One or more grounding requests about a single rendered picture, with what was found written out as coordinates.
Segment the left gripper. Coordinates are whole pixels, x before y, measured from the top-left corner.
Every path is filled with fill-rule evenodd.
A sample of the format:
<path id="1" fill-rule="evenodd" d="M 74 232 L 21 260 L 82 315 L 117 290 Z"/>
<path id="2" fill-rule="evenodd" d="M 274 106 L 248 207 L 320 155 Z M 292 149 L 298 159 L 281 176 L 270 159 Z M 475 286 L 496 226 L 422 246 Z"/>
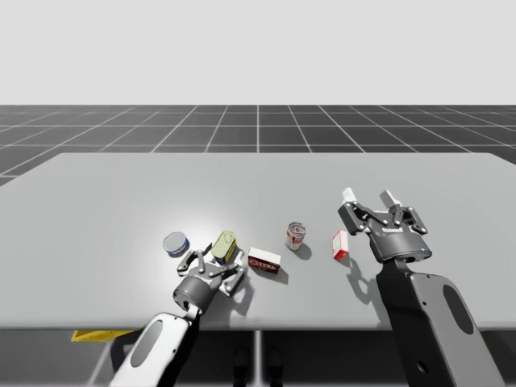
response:
<path id="1" fill-rule="evenodd" d="M 213 244 L 210 243 L 204 250 L 189 250 L 177 266 L 178 275 L 186 277 L 173 291 L 173 298 L 185 311 L 191 306 L 196 306 L 200 313 L 204 314 L 218 291 L 228 298 L 232 297 L 245 277 L 243 267 L 238 264 L 216 267 L 209 272 L 209 276 L 206 276 L 204 274 L 206 271 L 205 255 L 212 246 Z M 198 271 L 202 274 L 190 276 L 189 273 L 194 262 L 198 263 Z"/>

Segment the green and blue rectangular can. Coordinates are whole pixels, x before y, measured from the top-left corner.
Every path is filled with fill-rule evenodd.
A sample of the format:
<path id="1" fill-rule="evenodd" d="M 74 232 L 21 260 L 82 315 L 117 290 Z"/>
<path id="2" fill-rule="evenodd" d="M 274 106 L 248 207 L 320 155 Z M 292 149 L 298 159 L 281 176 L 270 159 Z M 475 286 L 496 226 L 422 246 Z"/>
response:
<path id="1" fill-rule="evenodd" d="M 215 241 L 210 252 L 217 264 L 225 265 L 230 261 L 235 247 L 235 233 L 233 231 L 224 231 Z"/>

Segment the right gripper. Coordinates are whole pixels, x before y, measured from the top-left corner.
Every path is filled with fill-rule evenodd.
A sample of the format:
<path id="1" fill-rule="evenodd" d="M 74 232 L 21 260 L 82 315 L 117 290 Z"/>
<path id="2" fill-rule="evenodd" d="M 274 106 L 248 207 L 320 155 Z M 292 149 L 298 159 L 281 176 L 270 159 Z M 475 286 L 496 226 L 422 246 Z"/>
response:
<path id="1" fill-rule="evenodd" d="M 345 188 L 342 195 L 343 201 L 338 214 L 348 234 L 369 232 L 369 220 L 382 226 L 373 228 L 368 233 L 369 246 L 378 262 L 397 259 L 416 262 L 432 256 L 432 251 L 422 238 L 428 230 L 417 211 L 411 206 L 404 206 L 389 190 L 383 191 L 380 199 L 393 216 L 392 224 L 397 228 L 383 227 L 388 225 L 388 221 L 377 212 L 359 204 L 351 187 Z"/>

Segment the blue flat can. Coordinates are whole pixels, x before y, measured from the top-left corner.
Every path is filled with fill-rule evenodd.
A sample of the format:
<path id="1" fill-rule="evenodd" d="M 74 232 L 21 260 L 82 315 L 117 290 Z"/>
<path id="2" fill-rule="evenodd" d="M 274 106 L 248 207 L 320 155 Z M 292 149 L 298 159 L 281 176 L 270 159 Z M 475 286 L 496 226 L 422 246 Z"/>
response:
<path id="1" fill-rule="evenodd" d="M 162 247 L 170 257 L 179 257 L 189 250 L 189 240 L 183 232 L 174 231 L 164 238 Z"/>

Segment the red and white carton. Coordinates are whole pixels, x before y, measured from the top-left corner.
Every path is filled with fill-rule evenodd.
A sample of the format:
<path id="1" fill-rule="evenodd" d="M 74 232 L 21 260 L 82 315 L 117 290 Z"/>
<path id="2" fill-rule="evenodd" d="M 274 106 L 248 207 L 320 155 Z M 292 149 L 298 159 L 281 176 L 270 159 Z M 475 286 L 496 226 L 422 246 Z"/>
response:
<path id="1" fill-rule="evenodd" d="M 348 253 L 348 234 L 339 230 L 332 239 L 332 255 L 335 260 L 341 261 Z"/>

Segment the red and white can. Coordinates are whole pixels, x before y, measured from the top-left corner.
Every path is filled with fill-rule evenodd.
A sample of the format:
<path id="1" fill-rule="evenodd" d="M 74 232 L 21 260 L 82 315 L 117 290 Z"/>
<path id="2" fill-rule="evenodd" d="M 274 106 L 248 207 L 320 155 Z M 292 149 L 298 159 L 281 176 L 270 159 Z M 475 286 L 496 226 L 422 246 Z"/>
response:
<path id="1" fill-rule="evenodd" d="M 300 222 L 292 222 L 288 225 L 285 234 L 285 246 L 290 250 L 298 250 L 306 236 L 306 228 Z"/>

